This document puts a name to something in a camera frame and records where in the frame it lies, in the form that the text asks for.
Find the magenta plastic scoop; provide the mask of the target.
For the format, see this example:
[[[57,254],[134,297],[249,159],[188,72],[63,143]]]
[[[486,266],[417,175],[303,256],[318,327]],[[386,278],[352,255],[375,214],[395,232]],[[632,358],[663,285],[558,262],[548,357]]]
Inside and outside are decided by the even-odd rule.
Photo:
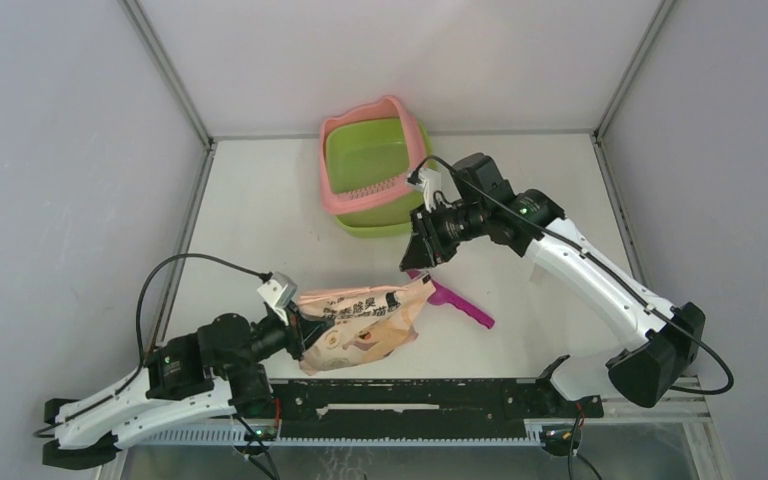
[[[401,294],[401,300],[406,300],[408,304],[422,300],[424,303],[432,306],[452,307],[488,330],[495,326],[495,320],[484,310],[473,305],[454,290],[433,279],[429,274],[417,270],[409,270],[407,275],[410,282],[405,286],[406,291]]]

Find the cat litter bag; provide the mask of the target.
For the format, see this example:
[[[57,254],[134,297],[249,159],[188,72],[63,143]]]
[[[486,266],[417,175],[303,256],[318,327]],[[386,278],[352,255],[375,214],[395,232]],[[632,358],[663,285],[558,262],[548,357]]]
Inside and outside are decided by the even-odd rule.
[[[307,317],[329,319],[329,327],[304,353],[300,369],[308,374],[373,363],[418,338],[415,322],[436,292],[431,277],[402,286],[311,290],[298,306]]]

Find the pink green litter box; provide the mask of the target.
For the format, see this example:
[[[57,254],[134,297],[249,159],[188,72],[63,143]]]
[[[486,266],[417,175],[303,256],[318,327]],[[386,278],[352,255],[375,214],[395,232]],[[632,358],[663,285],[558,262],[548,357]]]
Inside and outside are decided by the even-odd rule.
[[[319,131],[323,209],[356,238],[409,233],[410,211],[423,197],[406,176],[432,153],[425,127],[393,95],[326,118]]]

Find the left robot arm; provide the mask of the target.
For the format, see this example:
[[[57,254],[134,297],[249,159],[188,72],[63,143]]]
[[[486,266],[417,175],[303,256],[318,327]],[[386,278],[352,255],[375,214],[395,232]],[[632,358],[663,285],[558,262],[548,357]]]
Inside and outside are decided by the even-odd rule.
[[[86,470],[155,433],[212,417],[258,417],[274,402],[264,361],[281,351],[299,360],[335,324],[332,315],[290,305],[259,322],[226,313],[169,340],[113,385],[82,400],[44,407],[45,466]]]

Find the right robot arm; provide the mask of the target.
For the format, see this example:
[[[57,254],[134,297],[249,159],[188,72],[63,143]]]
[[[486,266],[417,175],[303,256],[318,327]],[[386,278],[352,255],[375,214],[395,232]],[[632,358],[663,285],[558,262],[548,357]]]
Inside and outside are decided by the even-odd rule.
[[[674,388],[701,347],[706,316],[697,305],[676,306],[620,270],[546,194],[515,192],[490,156],[472,154],[448,171],[460,195],[453,202],[437,171],[418,165],[406,176],[423,203],[410,213],[401,270],[432,269],[461,243],[488,237],[560,280],[616,338],[598,353],[566,354],[546,369],[549,382],[537,391],[544,412],[562,416],[577,400],[609,393],[651,408]]]

